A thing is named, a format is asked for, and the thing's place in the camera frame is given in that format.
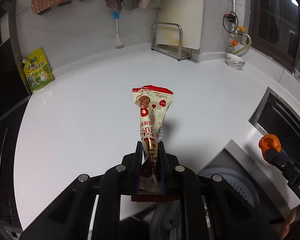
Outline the right hand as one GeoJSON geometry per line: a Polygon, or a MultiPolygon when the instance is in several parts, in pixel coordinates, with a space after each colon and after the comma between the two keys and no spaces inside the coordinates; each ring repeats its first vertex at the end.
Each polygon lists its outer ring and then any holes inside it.
{"type": "Polygon", "coordinates": [[[292,231],[295,230],[300,220],[300,204],[289,212],[285,222],[282,224],[279,231],[280,238],[285,239],[292,231]]]}

